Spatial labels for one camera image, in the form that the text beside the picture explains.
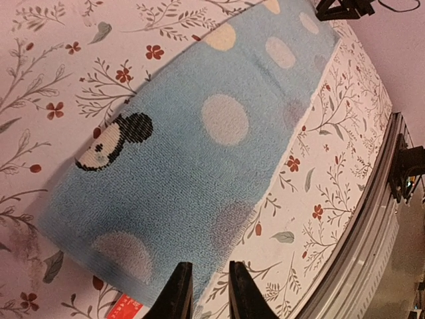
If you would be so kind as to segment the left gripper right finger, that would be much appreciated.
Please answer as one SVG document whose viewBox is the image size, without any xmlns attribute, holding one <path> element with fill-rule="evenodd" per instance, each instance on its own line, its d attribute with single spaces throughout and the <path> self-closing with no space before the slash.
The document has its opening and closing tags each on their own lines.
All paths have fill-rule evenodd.
<svg viewBox="0 0 425 319">
<path fill-rule="evenodd" d="M 228 299 L 230 318 L 277 318 L 264 300 L 244 263 L 230 261 Z"/>
</svg>

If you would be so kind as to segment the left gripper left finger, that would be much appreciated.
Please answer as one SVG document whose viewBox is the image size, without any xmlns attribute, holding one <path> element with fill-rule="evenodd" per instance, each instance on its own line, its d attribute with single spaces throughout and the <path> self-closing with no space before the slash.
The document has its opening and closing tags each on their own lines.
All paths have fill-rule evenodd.
<svg viewBox="0 0 425 319">
<path fill-rule="evenodd" d="M 193 317 L 193 265 L 181 262 L 144 319 L 191 319 Z"/>
</svg>

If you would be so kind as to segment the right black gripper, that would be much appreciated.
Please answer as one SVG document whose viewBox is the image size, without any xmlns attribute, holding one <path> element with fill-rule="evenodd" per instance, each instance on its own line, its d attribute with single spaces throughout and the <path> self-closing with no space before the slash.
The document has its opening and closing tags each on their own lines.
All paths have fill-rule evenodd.
<svg viewBox="0 0 425 319">
<path fill-rule="evenodd" d="M 353 20 L 373 15 L 375 10 L 367 0 L 321 0 L 315 10 L 320 21 Z"/>
</svg>

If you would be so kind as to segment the blue patterned towel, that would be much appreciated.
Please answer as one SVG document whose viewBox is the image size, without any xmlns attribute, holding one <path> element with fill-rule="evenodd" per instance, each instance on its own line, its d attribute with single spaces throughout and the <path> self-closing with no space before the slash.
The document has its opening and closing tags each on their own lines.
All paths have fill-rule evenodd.
<svg viewBox="0 0 425 319">
<path fill-rule="evenodd" d="M 224 266 L 311 106 L 338 35 L 309 1 L 258 4 L 158 72 L 75 161 L 39 228 L 152 306 L 180 262 Z"/>
</svg>

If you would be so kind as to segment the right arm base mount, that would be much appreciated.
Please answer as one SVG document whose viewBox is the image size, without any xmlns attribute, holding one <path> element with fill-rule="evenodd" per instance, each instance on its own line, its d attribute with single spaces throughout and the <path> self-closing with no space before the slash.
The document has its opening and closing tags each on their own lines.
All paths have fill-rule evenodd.
<svg viewBox="0 0 425 319">
<path fill-rule="evenodd" d="M 400 203 L 410 199 L 419 177 L 424 175 L 424 147 L 408 148 L 403 133 L 397 135 L 395 146 L 388 182 L 393 198 Z"/>
</svg>

